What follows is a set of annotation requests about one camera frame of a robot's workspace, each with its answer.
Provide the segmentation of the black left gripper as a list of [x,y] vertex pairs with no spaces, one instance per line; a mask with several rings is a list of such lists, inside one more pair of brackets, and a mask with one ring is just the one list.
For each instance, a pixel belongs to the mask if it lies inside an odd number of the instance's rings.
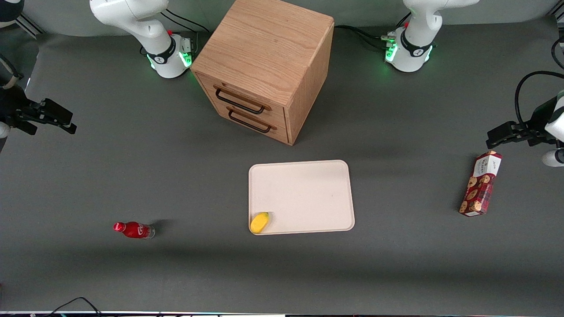
[[546,131],[545,126],[549,123],[555,111],[558,97],[549,99],[538,106],[531,115],[530,120],[524,121],[520,114],[519,103],[516,102],[515,111],[518,122],[507,121],[494,128],[493,132],[487,132],[486,146],[493,150],[499,145],[511,143],[516,138],[514,134],[517,128],[516,142],[527,142],[533,147],[541,143],[557,144],[557,138]]

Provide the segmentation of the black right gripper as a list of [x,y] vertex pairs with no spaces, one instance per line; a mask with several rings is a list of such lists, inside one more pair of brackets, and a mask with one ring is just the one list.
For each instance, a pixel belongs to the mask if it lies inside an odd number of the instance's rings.
[[76,133],[77,125],[72,122],[73,114],[71,111],[51,99],[44,99],[41,102],[41,113],[44,117],[40,118],[35,108],[36,105],[37,103],[28,99],[24,90],[18,85],[7,89],[1,88],[1,135],[8,135],[12,128],[35,135],[37,127],[32,122],[54,125],[69,134]]

